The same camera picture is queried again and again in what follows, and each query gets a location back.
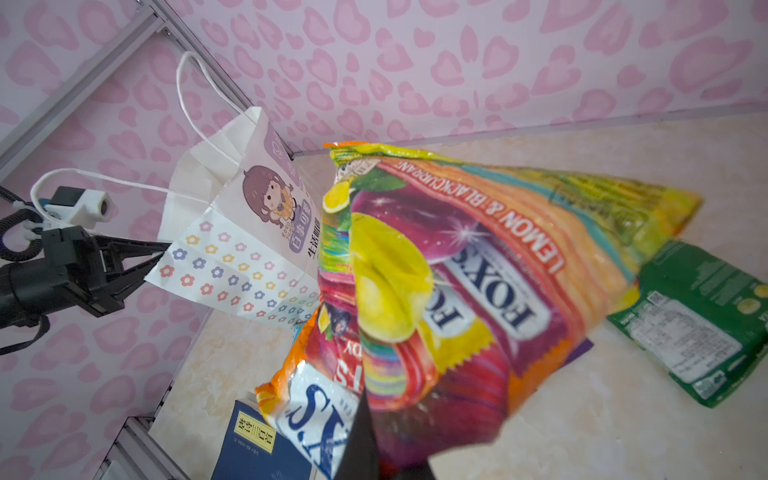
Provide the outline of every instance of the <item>beige table surface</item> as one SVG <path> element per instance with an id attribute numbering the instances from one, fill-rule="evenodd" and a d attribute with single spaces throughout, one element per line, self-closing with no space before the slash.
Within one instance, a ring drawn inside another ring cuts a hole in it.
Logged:
<path id="1" fill-rule="evenodd" d="M 687 188 L 707 202 L 683 238 L 768 279 L 768 114 L 552 134 L 429 150 L 489 164 L 621 175 Z M 316 200 L 324 156 L 295 161 Z M 430 459 L 440 480 L 768 478 L 768 362 L 716 409 L 693 401 L 604 323 L 595 347 L 556 372 L 492 445 Z M 214 313 L 150 434 L 193 480 L 210 477 L 235 399 L 282 365 L 287 329 Z"/>

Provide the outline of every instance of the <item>green snack bag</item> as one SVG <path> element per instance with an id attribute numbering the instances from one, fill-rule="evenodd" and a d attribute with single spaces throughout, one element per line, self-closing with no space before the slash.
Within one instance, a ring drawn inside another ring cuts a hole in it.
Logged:
<path id="1" fill-rule="evenodd" d="M 608 319 L 710 408 L 755 369 L 768 344 L 768 285 L 670 241 Z"/>

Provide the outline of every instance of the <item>colorful plastic packaging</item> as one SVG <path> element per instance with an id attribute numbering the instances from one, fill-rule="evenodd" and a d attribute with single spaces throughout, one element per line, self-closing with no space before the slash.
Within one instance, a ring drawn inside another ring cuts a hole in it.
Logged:
<path id="1" fill-rule="evenodd" d="M 335 144 L 322 306 L 256 389 L 332 478 L 363 388 L 382 472 L 491 442 L 700 204 L 599 175 Z"/>
<path id="2" fill-rule="evenodd" d="M 701 405 L 717 406 L 768 353 L 768 284 L 670 241 L 608 319 Z"/>

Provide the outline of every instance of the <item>fox's candy bag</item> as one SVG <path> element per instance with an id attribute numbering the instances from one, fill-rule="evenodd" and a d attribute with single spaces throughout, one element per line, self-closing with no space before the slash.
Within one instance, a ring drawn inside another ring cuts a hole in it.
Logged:
<path id="1" fill-rule="evenodd" d="M 598 175 L 337 144 L 321 307 L 257 388 L 332 478 L 368 392 L 382 470 L 490 442 L 700 198 Z"/>

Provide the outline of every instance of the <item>cartoon girl's hair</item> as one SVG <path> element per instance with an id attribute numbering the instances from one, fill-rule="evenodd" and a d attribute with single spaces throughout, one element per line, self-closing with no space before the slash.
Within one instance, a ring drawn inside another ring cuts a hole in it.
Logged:
<path id="1" fill-rule="evenodd" d="M 273 220 L 270 216 L 270 210 L 264 205 L 264 195 L 270 187 L 270 181 L 274 181 L 280 185 L 280 188 L 285 188 L 286 184 L 280 175 L 276 174 L 273 170 L 267 167 L 258 165 L 251 167 L 245 173 L 245 180 L 243 180 L 243 195 L 245 201 L 248 203 L 253 212 L 261 218 L 264 222 L 272 222 L 277 225 L 283 226 L 283 222 L 280 220 Z"/>

